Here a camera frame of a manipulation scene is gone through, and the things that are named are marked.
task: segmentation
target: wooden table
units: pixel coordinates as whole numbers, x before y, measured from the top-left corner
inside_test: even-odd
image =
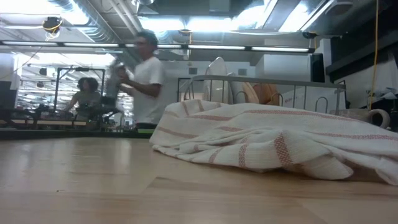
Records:
[[[397,223],[398,187],[210,167],[147,139],[0,142],[1,223]]]

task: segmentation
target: white towel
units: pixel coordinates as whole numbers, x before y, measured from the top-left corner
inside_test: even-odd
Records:
[[[398,185],[398,134],[330,114],[189,100],[166,108],[150,142],[185,161],[327,180],[351,176],[354,163]]]

